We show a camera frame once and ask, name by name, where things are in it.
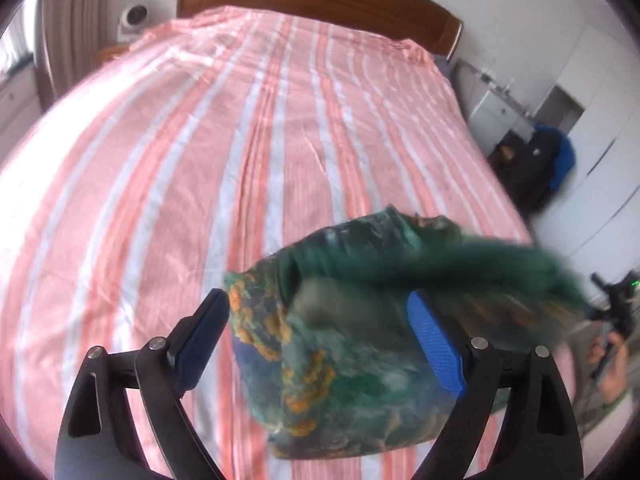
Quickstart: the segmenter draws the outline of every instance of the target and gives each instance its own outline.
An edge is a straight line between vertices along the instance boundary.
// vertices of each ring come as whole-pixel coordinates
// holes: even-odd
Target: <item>metal screw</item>
[[[546,346],[538,345],[536,346],[536,354],[538,357],[549,357],[549,349]]]
[[[102,353],[102,347],[101,347],[101,346],[93,346],[93,347],[89,348],[89,351],[86,353],[86,356],[87,356],[89,359],[95,359],[95,358],[97,358],[101,353]]]
[[[478,350],[484,350],[489,346],[489,343],[486,341],[484,337],[476,336],[471,340],[471,346]]]
[[[166,345],[166,339],[164,337],[155,337],[149,341],[149,348],[152,350],[159,350]]]

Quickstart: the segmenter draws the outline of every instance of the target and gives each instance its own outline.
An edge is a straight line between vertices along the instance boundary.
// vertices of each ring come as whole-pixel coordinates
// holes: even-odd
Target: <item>beige curtain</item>
[[[39,10],[42,52],[36,60],[56,100],[97,68],[97,53],[107,46],[107,0],[40,0]]]

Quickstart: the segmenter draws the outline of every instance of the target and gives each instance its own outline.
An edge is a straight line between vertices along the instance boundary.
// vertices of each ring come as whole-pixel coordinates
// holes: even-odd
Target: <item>folded green garment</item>
[[[470,336],[522,351],[554,348],[586,308],[542,251],[391,206],[228,274],[226,288],[244,398],[276,456],[290,459],[358,456],[438,435],[455,399],[408,325],[412,290],[426,289]]]

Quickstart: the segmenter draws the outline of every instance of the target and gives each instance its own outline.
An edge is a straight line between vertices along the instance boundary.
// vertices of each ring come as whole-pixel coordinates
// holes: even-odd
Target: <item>bed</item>
[[[178,15],[57,103],[0,174],[0,413],[48,478],[86,350],[167,334],[226,270],[387,203],[529,241],[431,57],[462,32],[441,6],[178,0]],[[430,448],[275,459],[228,332],[184,405],[229,479],[404,480]]]

